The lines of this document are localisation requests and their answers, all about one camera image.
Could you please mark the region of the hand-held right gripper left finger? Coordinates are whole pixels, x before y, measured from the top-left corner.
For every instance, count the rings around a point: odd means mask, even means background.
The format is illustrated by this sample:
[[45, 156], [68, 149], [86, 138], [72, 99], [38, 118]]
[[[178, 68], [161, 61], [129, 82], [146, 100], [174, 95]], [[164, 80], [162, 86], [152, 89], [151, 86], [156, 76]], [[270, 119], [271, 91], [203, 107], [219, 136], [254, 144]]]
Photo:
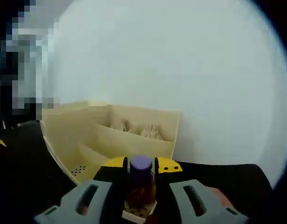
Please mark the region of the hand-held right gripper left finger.
[[91, 180], [86, 180], [54, 205], [34, 217], [38, 224], [119, 224], [122, 220], [127, 157], [104, 163]]

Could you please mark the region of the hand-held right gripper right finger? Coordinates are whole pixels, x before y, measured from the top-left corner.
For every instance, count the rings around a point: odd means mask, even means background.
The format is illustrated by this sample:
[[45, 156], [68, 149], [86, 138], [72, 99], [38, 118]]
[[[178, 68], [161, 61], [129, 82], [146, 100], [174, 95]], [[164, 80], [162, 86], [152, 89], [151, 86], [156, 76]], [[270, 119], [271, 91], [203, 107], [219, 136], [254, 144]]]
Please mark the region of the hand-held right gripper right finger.
[[161, 224], [246, 224], [248, 217], [223, 207], [210, 187], [168, 158], [155, 158], [156, 211]]

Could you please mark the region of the person's right hand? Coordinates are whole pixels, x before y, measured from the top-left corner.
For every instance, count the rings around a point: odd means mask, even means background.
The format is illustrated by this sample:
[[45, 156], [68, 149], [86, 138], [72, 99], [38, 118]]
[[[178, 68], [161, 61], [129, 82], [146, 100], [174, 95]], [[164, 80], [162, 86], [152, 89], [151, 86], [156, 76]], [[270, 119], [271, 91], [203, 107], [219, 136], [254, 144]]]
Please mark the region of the person's right hand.
[[211, 188], [211, 191], [219, 198], [221, 204], [223, 207], [226, 208], [233, 208], [232, 203], [229, 201], [229, 199], [217, 188]]

